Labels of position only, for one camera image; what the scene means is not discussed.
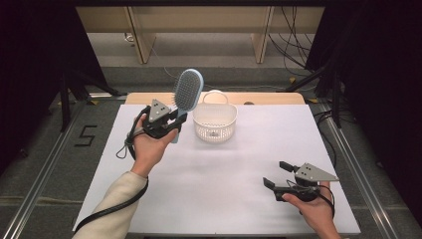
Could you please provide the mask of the light blue hairbrush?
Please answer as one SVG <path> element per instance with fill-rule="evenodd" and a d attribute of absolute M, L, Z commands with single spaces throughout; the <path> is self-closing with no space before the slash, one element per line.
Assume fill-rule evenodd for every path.
<path fill-rule="evenodd" d="M 196 108 L 203 86 L 203 77 L 195 69 L 187 69 L 180 75 L 174 90 L 178 120 Z"/>

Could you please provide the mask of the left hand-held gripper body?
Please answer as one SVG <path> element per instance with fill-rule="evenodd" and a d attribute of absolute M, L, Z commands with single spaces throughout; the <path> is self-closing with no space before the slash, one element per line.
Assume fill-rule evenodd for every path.
<path fill-rule="evenodd" d="M 144 131 L 153 138 L 167 135 L 171 109 L 157 99 L 153 99 L 145 109 L 146 119 L 142 123 Z"/>

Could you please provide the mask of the white slotted plastic basket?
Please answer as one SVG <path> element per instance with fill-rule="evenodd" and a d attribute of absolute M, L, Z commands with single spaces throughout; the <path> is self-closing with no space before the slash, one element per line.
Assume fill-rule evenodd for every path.
<path fill-rule="evenodd" d="M 208 103 L 212 95 L 222 96 L 224 103 Z M 193 111 L 196 135 L 208 143 L 222 143 L 232 137 L 236 128 L 238 109 L 229 103 L 227 95 L 218 90 L 207 92 Z"/>

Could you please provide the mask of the black metal stand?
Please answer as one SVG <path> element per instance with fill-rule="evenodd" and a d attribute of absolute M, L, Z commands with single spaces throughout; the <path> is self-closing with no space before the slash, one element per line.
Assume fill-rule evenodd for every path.
<path fill-rule="evenodd" d="M 89 75 L 76 70 L 65 70 L 60 79 L 60 98 L 62 108 L 62 128 L 65 131 L 71 123 L 71 110 L 69 93 L 72 93 L 78 101 L 87 101 L 90 94 L 86 85 L 93 85 L 113 97 L 126 96 L 126 93 L 111 88 L 106 82 L 101 82 Z"/>
<path fill-rule="evenodd" d="M 335 125 L 338 128 L 341 128 L 339 119 L 340 80 L 338 71 L 333 67 L 324 66 L 319 68 L 309 76 L 306 76 L 292 86 L 287 87 L 285 93 L 293 93 L 316 79 L 319 79 L 319 82 L 316 85 L 316 95 L 319 98 L 325 97 L 328 92 L 331 92 L 331 115 Z"/>

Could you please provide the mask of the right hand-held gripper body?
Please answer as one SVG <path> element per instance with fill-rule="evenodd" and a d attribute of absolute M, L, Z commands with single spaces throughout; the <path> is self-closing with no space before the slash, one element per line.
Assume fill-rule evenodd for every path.
<path fill-rule="evenodd" d="M 277 201 L 284 201 L 283 195 L 290 193 L 303 202 L 315 200 L 320 193 L 319 183 L 322 181 L 338 181 L 338 177 L 330 174 L 310 163 L 298 166 L 299 170 L 293 172 L 295 181 L 288 180 L 287 187 L 280 187 L 281 192 L 274 192 Z"/>

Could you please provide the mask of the person's right hand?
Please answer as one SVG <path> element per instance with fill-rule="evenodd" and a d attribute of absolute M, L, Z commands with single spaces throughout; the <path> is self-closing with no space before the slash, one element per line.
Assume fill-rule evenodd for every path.
<path fill-rule="evenodd" d="M 315 232 L 335 229 L 332 209 L 324 199 L 318 197 L 313 201 L 303 202 L 290 193 L 285 193 L 283 198 L 302 212 L 306 222 Z"/>

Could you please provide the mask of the beige wooden desk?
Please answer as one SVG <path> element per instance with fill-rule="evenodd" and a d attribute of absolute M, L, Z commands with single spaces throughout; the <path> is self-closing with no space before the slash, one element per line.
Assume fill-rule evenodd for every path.
<path fill-rule="evenodd" d="M 314 34 L 322 7 L 79 7 L 88 33 L 129 33 L 138 60 L 148 62 L 158 33 L 246 33 L 256 62 L 265 59 L 268 35 Z"/>

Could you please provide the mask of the white table cover sheet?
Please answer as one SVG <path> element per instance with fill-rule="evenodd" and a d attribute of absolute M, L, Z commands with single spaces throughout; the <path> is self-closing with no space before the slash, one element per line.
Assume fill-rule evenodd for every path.
<path fill-rule="evenodd" d="M 240 106 L 223 143 L 195 133 L 192 119 L 149 174 L 130 232 L 148 236 L 305 236 L 299 210 L 277 201 L 263 181 L 284 186 L 293 174 L 280 162 L 333 172 L 306 105 Z"/>

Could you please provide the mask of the black curtain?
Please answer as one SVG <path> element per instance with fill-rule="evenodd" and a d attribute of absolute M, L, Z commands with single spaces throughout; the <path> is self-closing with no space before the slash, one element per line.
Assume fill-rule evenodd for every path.
<path fill-rule="evenodd" d="M 74 6 L 0 0 L 0 174 L 61 87 L 83 98 L 87 84 L 106 79 Z"/>
<path fill-rule="evenodd" d="M 335 68 L 377 159 L 422 226 L 422 0 L 317 0 L 307 66 Z"/>

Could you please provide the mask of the person's left hand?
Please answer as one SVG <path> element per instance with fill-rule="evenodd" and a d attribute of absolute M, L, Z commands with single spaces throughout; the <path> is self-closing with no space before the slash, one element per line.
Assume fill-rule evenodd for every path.
<path fill-rule="evenodd" d="M 135 163 L 131 172 L 147 178 L 151 169 L 161 160 L 167 146 L 178 135 L 178 129 L 173 129 L 162 138 L 153 138 L 146 133 L 133 139 Z"/>

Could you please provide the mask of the aluminium floor rail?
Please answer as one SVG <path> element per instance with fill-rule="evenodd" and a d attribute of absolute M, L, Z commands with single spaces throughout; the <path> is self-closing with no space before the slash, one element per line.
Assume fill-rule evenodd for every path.
<path fill-rule="evenodd" d="M 339 159 L 342 158 L 382 238 L 398 239 L 398 231 L 394 228 L 386 208 L 376 195 L 375 187 L 370 183 L 369 176 L 365 174 L 364 167 L 359 163 L 342 128 L 338 127 L 334 121 L 333 114 L 326 118 L 326 123 L 329 135 L 334 140 L 334 143 L 331 144 L 332 151 L 335 153 L 335 160 L 332 162 L 334 168 L 338 169 Z"/>
<path fill-rule="evenodd" d="M 75 123 L 84 109 L 86 102 L 76 102 L 74 111 L 71 113 L 71 119 L 68 125 L 60 132 L 55 144 L 45 159 L 43 167 L 40 169 L 36 179 L 31 184 L 29 192 L 21 200 L 18 210 L 12 217 L 5 233 L 0 239 L 19 239 L 23 229 L 25 228 L 39 196 L 43 192 L 47 181 L 49 180 L 63 150 L 69 141 L 70 135 L 75 127 Z"/>

